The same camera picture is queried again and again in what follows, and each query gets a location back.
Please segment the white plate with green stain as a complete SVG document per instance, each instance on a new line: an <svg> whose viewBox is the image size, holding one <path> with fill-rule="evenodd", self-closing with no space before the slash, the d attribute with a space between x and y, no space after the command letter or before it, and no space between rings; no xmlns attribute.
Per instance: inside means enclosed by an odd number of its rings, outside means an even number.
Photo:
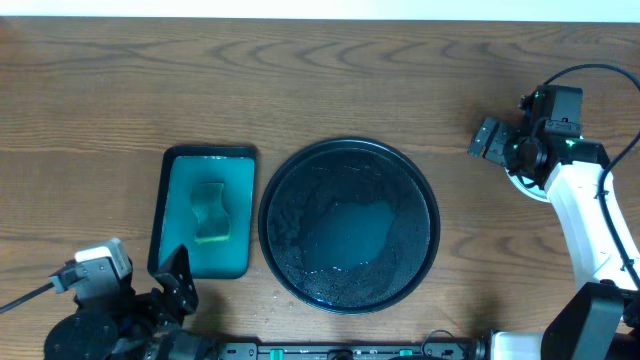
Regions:
<svg viewBox="0 0 640 360"><path fill-rule="evenodd" d="M505 170L509 180L511 183L524 195L527 197L543 202L549 203L549 199L546 196L545 191L540 188L534 180L524 177L522 175L517 175L513 172L510 172L508 169Z"/></svg>

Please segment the green wet sponge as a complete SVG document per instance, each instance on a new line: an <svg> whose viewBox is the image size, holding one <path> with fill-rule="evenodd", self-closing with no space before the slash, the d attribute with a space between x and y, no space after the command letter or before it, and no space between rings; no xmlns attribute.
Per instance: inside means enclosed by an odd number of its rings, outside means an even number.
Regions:
<svg viewBox="0 0 640 360"><path fill-rule="evenodd" d="M231 221L223 204L223 183L200 183L190 194L192 212L196 217L195 241L198 244L227 241Z"/></svg>

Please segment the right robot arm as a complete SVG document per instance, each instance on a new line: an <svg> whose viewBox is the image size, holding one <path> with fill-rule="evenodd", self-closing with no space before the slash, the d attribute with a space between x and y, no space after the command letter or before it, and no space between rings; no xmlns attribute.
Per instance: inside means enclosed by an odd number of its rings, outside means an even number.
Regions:
<svg viewBox="0 0 640 360"><path fill-rule="evenodd" d="M512 183L553 207L576 293L542 333L493 333L484 359L636 359L639 250L616 199L602 144L577 123L542 117L513 127L486 119L469 154L502 166Z"/></svg>

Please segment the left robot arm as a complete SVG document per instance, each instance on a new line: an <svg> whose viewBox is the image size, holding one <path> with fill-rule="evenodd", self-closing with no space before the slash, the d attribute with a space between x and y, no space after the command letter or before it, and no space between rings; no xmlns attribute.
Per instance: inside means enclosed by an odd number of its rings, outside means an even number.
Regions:
<svg viewBox="0 0 640 360"><path fill-rule="evenodd" d="M56 292L75 290L76 312L44 343L46 359L216 359L214 340L182 328L199 304L188 249L177 247L153 274L161 285L138 294L123 243L111 239L76 252L50 276Z"/></svg>

